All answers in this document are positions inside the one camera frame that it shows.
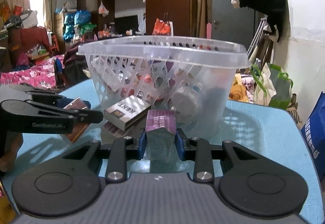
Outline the person's left hand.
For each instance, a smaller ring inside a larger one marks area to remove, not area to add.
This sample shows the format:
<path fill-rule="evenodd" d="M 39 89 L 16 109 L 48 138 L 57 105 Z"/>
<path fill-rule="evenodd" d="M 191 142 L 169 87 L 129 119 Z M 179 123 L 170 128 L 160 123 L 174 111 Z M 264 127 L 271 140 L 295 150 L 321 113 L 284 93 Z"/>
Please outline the person's left hand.
<path fill-rule="evenodd" d="M 22 133 L 16 134 L 11 141 L 9 150 L 0 159 L 1 172 L 11 171 L 14 167 L 18 151 L 22 147 L 24 140 Z"/>

